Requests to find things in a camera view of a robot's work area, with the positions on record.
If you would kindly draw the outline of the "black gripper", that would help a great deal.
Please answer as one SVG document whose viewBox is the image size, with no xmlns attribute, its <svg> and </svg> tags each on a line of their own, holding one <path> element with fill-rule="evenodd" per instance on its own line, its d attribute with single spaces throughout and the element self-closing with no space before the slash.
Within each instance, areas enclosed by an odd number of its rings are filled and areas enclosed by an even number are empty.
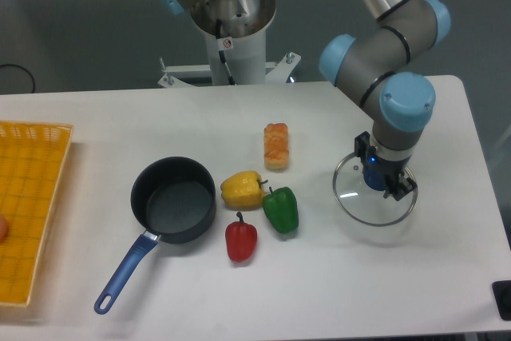
<svg viewBox="0 0 511 341">
<path fill-rule="evenodd" d="M 362 164 L 363 179 L 372 189 L 384 189 L 384 197 L 401 200 L 417 191 L 413 177 L 405 173 L 410 156 L 389 160 L 370 143 L 370 134 L 363 132 L 355 138 L 354 154 Z"/>
</svg>

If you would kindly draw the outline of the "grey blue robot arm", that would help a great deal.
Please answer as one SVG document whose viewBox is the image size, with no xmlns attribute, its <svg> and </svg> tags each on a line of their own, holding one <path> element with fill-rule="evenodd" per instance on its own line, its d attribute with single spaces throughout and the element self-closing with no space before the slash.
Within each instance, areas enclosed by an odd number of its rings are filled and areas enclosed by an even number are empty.
<svg viewBox="0 0 511 341">
<path fill-rule="evenodd" d="M 161 0 L 174 14 L 189 12 L 202 32 L 216 85 L 261 84 L 266 29 L 275 0 Z M 406 65 L 437 45 L 451 18 L 438 0 L 363 0 L 378 23 L 369 38 L 334 38 L 319 58 L 320 73 L 373 121 L 355 139 L 366 184 L 400 200 L 417 188 L 406 165 L 435 103 L 435 91 Z"/>
</svg>

